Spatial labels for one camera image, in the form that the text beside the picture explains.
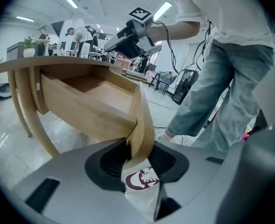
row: sneaker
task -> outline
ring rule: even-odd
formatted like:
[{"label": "sneaker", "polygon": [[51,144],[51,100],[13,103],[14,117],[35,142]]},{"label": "sneaker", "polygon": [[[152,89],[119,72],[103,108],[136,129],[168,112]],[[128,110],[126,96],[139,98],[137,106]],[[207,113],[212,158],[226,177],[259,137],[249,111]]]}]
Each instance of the sneaker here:
[{"label": "sneaker", "polygon": [[125,178],[125,183],[130,189],[141,191],[156,186],[159,178],[153,168],[149,167],[129,174]]},{"label": "sneaker", "polygon": [[155,135],[155,139],[160,139],[164,141],[170,142],[173,138],[167,136],[164,132],[163,133],[158,133]]}]

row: table leg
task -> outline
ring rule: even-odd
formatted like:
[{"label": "table leg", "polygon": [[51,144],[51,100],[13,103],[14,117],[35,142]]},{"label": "table leg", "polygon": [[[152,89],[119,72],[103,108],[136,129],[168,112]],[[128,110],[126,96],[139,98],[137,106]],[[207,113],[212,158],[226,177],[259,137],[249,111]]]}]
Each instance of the table leg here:
[{"label": "table leg", "polygon": [[24,116],[21,111],[21,107],[19,104],[18,96],[17,96],[17,91],[16,91],[16,83],[15,83],[15,76],[14,76],[14,71],[8,71],[8,80],[10,84],[10,89],[11,89],[11,94],[12,94],[12,99],[13,99],[13,104],[15,106],[15,110],[17,112],[18,118],[20,120],[20,123],[22,124],[25,132],[27,133],[28,137],[31,137],[32,133],[24,119]]},{"label": "table leg", "polygon": [[164,90],[163,90],[163,95],[165,95],[168,88],[169,88],[169,84],[165,84],[165,87],[164,87]]},{"label": "table leg", "polygon": [[148,85],[149,87],[153,84],[154,80],[155,80],[155,78],[152,77],[152,81],[151,81],[151,83]]},{"label": "table leg", "polygon": [[20,94],[20,100],[28,119],[28,122],[46,151],[53,157],[59,152],[46,134],[39,116],[36,112],[34,99],[31,93],[28,68],[15,71],[16,85]]},{"label": "table leg", "polygon": [[154,91],[157,91],[157,90],[158,90],[159,83],[160,83],[160,80],[158,79]]},{"label": "table leg", "polygon": [[163,91],[162,91],[162,94],[163,94],[163,95],[164,95],[165,88],[166,88],[166,84],[165,84],[165,87],[164,87],[164,89],[163,89]]}]

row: light blue jeans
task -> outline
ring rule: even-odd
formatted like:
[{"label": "light blue jeans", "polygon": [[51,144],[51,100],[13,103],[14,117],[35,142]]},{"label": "light blue jeans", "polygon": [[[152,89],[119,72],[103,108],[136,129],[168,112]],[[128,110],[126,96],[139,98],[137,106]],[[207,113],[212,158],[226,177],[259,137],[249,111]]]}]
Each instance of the light blue jeans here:
[{"label": "light blue jeans", "polygon": [[228,151],[242,138],[250,120],[258,115],[260,108],[252,91],[272,66],[270,47],[222,44],[214,40],[198,80],[167,130],[173,135],[197,136],[233,80],[215,119],[192,144],[192,147]]}]

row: table top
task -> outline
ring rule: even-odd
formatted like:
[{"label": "table top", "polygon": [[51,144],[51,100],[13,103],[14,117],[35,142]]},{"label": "table top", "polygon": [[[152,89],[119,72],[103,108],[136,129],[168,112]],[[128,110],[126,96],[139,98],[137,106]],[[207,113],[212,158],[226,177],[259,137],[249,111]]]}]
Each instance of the table top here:
[{"label": "table top", "polygon": [[110,64],[102,61],[96,61],[91,59],[82,59],[79,57],[72,56],[34,56],[28,58],[20,58],[0,64],[0,73],[7,72],[10,70],[19,70],[27,67],[52,65],[52,64],[86,64],[86,65],[101,65],[101,66],[112,66],[114,68],[122,68],[115,64]]},{"label": "table top", "polygon": [[100,56],[100,53],[97,52],[89,52],[89,56]]},{"label": "table top", "polygon": [[122,62],[128,62],[128,63],[131,63],[131,61],[128,61],[128,60],[124,60],[122,58],[118,58],[117,61],[122,61]]}]

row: cable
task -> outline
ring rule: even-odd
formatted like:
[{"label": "cable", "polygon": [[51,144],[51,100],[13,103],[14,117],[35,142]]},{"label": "cable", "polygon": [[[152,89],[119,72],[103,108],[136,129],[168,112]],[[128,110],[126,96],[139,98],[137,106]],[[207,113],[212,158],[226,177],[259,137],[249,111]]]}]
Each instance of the cable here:
[{"label": "cable", "polygon": [[[201,55],[204,56],[204,50],[205,50],[205,48],[206,48],[206,45],[207,45],[207,43],[208,43],[208,38],[209,38],[210,33],[211,33],[211,25],[213,25],[212,22],[210,22],[209,20],[207,20],[207,22],[208,22],[208,28],[207,28],[206,33],[205,33],[205,35],[204,35],[204,40],[197,46],[197,49],[196,49],[196,51],[195,51],[195,54],[194,54],[193,60],[192,60],[192,65],[193,65],[194,63],[196,63],[197,68],[198,68],[199,70],[202,70],[202,69],[199,67],[199,65],[198,65],[198,63],[197,63],[197,60],[198,60],[198,58],[199,58]],[[201,44],[203,44],[202,51],[201,51],[201,53],[198,55],[198,57],[197,57],[196,60],[195,60],[195,56],[196,56],[196,54],[197,54],[197,50],[198,50],[198,48],[200,47]]]},{"label": "cable", "polygon": [[155,102],[153,102],[153,101],[149,101],[149,100],[148,100],[148,102],[151,102],[151,103],[153,103],[153,104],[160,105],[160,106],[165,107],[165,108],[167,108],[167,109],[170,109],[170,110],[174,110],[174,111],[176,111],[175,109],[172,109],[172,108],[169,108],[169,107],[167,107],[167,106],[164,106],[164,105],[161,105],[161,104],[155,103]]},{"label": "cable", "polygon": [[195,50],[195,53],[194,53],[194,56],[193,56],[193,59],[192,59],[192,63],[191,63],[190,65],[186,66],[183,70],[181,70],[180,73],[181,73],[182,71],[185,71],[186,69],[188,69],[189,67],[191,67],[192,65],[195,64],[195,56],[196,56],[196,54],[197,54],[197,50],[198,50],[198,48],[200,47],[200,45],[203,44],[204,42],[205,42],[205,41],[202,41],[200,44],[198,44],[197,49]]},{"label": "cable", "polygon": [[172,67],[173,67],[175,73],[179,74],[178,70],[176,69],[176,56],[175,56],[173,48],[171,46],[171,40],[170,40],[170,37],[169,37],[168,28],[163,22],[160,22],[160,21],[154,21],[154,24],[164,27],[164,29],[166,31],[166,36],[167,36],[167,44],[168,44],[169,49],[170,49],[171,64],[172,64]]}]

